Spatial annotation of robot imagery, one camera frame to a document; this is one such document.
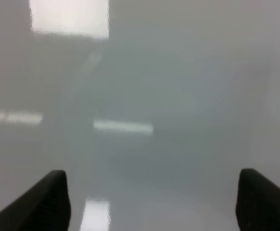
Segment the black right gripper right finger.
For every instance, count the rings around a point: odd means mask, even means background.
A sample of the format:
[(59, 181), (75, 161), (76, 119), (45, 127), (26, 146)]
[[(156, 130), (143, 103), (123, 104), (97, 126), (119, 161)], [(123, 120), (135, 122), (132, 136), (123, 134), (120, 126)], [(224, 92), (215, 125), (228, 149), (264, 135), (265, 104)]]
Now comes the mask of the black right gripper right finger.
[(255, 169), (242, 169), (235, 213), (241, 231), (280, 231), (280, 187)]

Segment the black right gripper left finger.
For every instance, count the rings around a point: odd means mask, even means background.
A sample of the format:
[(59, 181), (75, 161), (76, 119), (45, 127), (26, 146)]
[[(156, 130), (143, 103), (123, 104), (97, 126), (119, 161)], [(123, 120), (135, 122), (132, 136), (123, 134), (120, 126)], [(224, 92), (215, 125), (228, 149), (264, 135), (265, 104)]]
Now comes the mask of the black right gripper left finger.
[(0, 211), (0, 231), (66, 231), (70, 218), (66, 172), (53, 170)]

